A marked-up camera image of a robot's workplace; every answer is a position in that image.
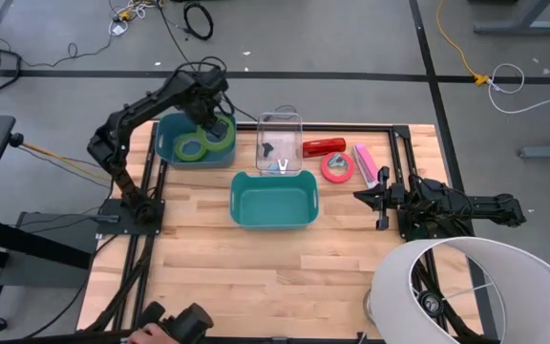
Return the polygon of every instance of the black floor stripe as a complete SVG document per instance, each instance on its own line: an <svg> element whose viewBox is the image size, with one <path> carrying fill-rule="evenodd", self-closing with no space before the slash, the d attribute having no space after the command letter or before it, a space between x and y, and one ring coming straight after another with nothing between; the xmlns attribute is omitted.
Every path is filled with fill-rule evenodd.
<svg viewBox="0 0 550 344"><path fill-rule="evenodd" d="M23 77L102 77L102 78L166 78L171 71L60 71L23 70ZM12 70L0 70L0 76L13 76ZM340 72L228 72L231 79L299 79L299 80L373 80L426 82L425 75L340 73Z"/></svg>
<svg viewBox="0 0 550 344"><path fill-rule="evenodd" d="M436 71L434 70L434 64L432 56L430 55L430 47L428 45L428 39L424 31L423 21L421 19L421 12L417 5L417 0L409 0L411 5L411 13L413 23L415 24L415 32L417 33L417 40L419 42L419 49L421 51L421 57L424 61L424 67L426 68L426 74L428 75L428 85L430 86L430 92L432 94L432 100L434 104L434 111L436 112L436 122L440 130L440 137L443 142L443 150L445 152L445 160L449 167L449 174L452 181L452 187L463 191L464 186L462 183L461 173L459 171L459 165L457 164L457 157L455 155L454 141L451 136L451 130L449 128L449 121L445 114L445 106L440 94L440 88L438 87L438 79L436 77ZM469 264L471 278L475 286L485 284L485 277L481 269L475 264ZM492 313L492 307L489 301L489 295L486 289L475 291L476 303L478 306L478 314L481 319L481 325L483 327L483 333L488 338L497 338L496 322L494 320L494 314Z"/></svg>
<svg viewBox="0 0 550 344"><path fill-rule="evenodd" d="M1 25L1 22L4 21L4 18L6 17L6 15L8 15L8 10L10 9L12 2L14 2L14 0L6 0L6 1L4 1L4 4L1 5L1 8L0 8L0 25Z"/></svg>
<svg viewBox="0 0 550 344"><path fill-rule="evenodd" d="M475 83L472 76L464 75L437 75L436 80L442 83ZM520 84L521 78L516 76L497 76L496 84ZM527 76L526 85L550 85L550 76Z"/></svg>
<svg viewBox="0 0 550 344"><path fill-rule="evenodd" d="M63 71L63 70L24 70L23 77L97 77L97 78L166 78L170 71ZM12 77L14 71L0 70L0 76ZM297 79L297 80L366 80L397 82L429 82L426 75L403 75L387 73L354 73L354 72L228 72L230 79ZM474 84L471 76L437 75L439 83ZM497 83L520 84L521 79L514 76L497 78ZM550 76L529 76L526 85L550 85Z"/></svg>

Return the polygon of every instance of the concrete floor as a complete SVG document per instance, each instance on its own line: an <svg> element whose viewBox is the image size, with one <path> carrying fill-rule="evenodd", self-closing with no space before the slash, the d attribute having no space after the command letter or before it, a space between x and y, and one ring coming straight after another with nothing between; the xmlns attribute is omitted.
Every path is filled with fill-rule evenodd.
<svg viewBox="0 0 550 344"><path fill-rule="evenodd" d="M531 2L521 0L516 7L507 7L450 1L442 24L480 73L490 74L497 64L510 62L528 75L550 76L550 36L492 37L472 32L474 21L510 18ZM466 75L456 51L436 29L437 1L419 3L436 73ZM167 5L168 17L182 22L181 6ZM209 42L184 41L183 32L174 30L190 59L217 55L230 71L426 74L406 1L222 0L204 5L216 21ZM105 44L109 10L107 1L15 0L1 22L0 36L31 63L54 62L66 55L70 42L76 42L80 53ZM32 17L39 20L28 20ZM541 18L550 19L550 7ZM167 71L181 62L160 17L148 11L145 19L132 22L130 30L115 38L102 54L66 61L54 69ZM4 61L4 68L9 66L10 62ZM543 75L545 68L548 75ZM427 82L229 81L230 97L252 114L294 104L304 121L437 124ZM15 131L24 133L27 141L62 155L88 159L85 147L95 128L121 104L158 88L161 82L158 78L24 77L0 94L0 115L15 116ZM516 154L524 145L550 144L550 104L509 116L492 107L484 88L448 83L439 87L466 191L477 195L512 193L528 218L519 228L476 222L477 235L528 250L550 263L550 161L522 161ZM496 101L501 107L518 109L549 97L550 85L532 85L513 97L496 97ZM0 221L5 223L13 223L20 211L80 212L100 204L106 192L17 150L8 149L0 163ZM0 333L0 339L20 337L39 328L74 293L5 290L0 316L8 318L11 326ZM71 332L78 312L76 303L47 333Z"/></svg>

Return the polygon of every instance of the human hand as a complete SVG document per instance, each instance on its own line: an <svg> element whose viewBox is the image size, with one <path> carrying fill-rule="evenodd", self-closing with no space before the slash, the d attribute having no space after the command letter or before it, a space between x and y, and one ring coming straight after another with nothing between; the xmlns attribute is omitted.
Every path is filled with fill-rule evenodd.
<svg viewBox="0 0 550 344"><path fill-rule="evenodd" d="M157 324L148 324L131 333L129 341L133 344L179 344Z"/></svg>

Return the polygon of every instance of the tape roll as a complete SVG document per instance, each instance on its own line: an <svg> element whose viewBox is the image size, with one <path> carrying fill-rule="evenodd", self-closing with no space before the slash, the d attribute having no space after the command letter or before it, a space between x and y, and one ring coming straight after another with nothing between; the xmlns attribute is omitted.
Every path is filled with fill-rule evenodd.
<svg viewBox="0 0 550 344"><path fill-rule="evenodd" d="M217 114L216 117L218 118L218 120L221 120L224 123L226 123L226 126L228 127L226 129L226 136L224 137L224 139L218 142L210 141L207 138L207 131L205 131L205 129L201 127L197 128L197 135L202 145L205 148L207 148L207 150L210 150L213 152L219 152L221 150L228 148L235 140L235 127L233 125L233 122L230 120L230 118L228 118L223 114Z"/></svg>
<svg viewBox="0 0 550 344"><path fill-rule="evenodd" d="M344 183L348 181L353 175L353 160L349 155L345 153L338 153L347 163L348 171L342 176L337 176L332 174L332 172L328 170L328 162L330 161L330 159L332 159L332 157L334 157L335 154L337 153L336 152L329 153L322 159L322 163L320 166L320 169L322 170L322 176L324 176L324 178L331 183Z"/></svg>
<svg viewBox="0 0 550 344"><path fill-rule="evenodd" d="M190 142L196 142L201 147L199 148L199 151L197 153L186 154L183 152L183 147ZM176 141L175 152L176 152L176 157L178 157L178 159L180 159L181 161L197 161L205 156L205 153L207 153L207 148L205 148L201 140L199 140L199 137L197 136L197 134L191 133L191 134L184 134L178 137L178 140Z"/></svg>

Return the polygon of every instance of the white lampshade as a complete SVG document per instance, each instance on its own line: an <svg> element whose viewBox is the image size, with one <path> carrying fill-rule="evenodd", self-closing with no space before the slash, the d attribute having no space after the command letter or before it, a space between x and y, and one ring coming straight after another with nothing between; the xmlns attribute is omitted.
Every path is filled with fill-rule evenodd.
<svg viewBox="0 0 550 344"><path fill-rule="evenodd" d="M421 309L411 273L437 245L456 248L490 276L504 309L501 344L550 343L550 266L516 247L461 237L417 240L392 251L372 279L370 315L388 344L457 343Z"/></svg>

